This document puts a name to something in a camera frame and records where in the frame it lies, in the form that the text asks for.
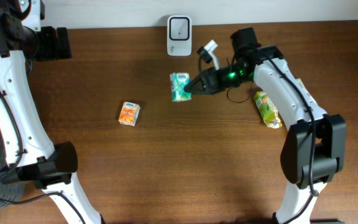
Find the teal tissue pack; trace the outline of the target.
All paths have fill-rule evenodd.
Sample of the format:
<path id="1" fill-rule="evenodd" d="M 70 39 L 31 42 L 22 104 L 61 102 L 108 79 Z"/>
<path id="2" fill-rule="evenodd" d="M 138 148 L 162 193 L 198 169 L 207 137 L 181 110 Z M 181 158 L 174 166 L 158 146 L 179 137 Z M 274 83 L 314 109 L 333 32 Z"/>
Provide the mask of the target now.
<path id="1" fill-rule="evenodd" d="M 171 73 L 170 83 L 172 91 L 172 101 L 189 101 L 191 100 L 191 93 L 184 90 L 187 84 L 190 82 L 190 76 L 188 73 Z"/>

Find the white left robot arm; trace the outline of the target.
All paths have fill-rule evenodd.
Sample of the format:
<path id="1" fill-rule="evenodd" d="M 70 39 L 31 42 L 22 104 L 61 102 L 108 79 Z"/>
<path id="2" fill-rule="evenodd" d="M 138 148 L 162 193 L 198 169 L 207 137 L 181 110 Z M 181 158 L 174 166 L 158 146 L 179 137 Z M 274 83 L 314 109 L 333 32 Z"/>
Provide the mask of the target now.
<path id="1" fill-rule="evenodd" d="M 30 92 L 34 61 L 71 57 L 67 29 L 42 26 L 44 17 L 42 1 L 0 1 L 0 133 L 6 155 L 0 184 L 31 182 L 68 223 L 102 223 L 78 179 L 74 145 L 50 140 Z"/>

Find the white barcode scanner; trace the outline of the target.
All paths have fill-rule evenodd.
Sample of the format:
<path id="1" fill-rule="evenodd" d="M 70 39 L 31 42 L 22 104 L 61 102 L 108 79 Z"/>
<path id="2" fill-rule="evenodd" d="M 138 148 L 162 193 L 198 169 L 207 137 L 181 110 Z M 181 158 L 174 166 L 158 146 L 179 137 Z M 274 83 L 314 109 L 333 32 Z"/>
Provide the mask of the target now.
<path id="1" fill-rule="evenodd" d="M 172 15 L 167 19 L 167 54 L 175 57 L 191 55 L 192 20 L 189 16 Z"/>

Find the green yellow drink carton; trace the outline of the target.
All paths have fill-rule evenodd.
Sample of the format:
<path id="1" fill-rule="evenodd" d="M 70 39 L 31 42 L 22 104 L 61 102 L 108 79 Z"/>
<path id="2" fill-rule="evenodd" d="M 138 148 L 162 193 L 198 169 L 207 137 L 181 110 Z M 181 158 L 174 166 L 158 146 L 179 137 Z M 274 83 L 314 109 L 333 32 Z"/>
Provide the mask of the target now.
<path id="1" fill-rule="evenodd" d="M 254 95 L 256 107 L 265 125 L 269 128 L 278 129 L 282 127 L 278 109 L 272 103 L 265 91 L 257 91 Z"/>

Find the orange tissue pack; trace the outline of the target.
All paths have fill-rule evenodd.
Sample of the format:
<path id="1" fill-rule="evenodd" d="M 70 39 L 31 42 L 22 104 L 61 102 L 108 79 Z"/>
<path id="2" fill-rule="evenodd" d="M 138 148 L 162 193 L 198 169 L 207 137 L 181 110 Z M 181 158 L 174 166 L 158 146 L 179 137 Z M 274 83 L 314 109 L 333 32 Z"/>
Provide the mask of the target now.
<path id="1" fill-rule="evenodd" d="M 140 106 L 138 104 L 127 101 L 123 102 L 121 111 L 119 113 L 118 122 L 120 124 L 135 126 L 139 111 Z"/>

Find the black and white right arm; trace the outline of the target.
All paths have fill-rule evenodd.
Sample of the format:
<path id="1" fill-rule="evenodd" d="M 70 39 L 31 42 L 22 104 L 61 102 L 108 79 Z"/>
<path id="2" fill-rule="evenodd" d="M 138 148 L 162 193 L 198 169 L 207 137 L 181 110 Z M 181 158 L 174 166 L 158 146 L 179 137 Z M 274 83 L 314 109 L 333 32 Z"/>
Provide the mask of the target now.
<path id="1" fill-rule="evenodd" d="M 214 95 L 244 82 L 254 82 L 278 110 L 287 128 L 280 163 L 287 179 L 280 208 L 272 223 L 311 223 L 310 215 L 321 191 L 344 167 L 346 122 L 330 115 L 292 75 L 283 54 L 275 45 L 261 45 L 249 27 L 231 35 L 234 55 L 221 67 L 210 41 L 197 51 L 200 61 L 213 67 L 200 70 L 185 91 Z"/>

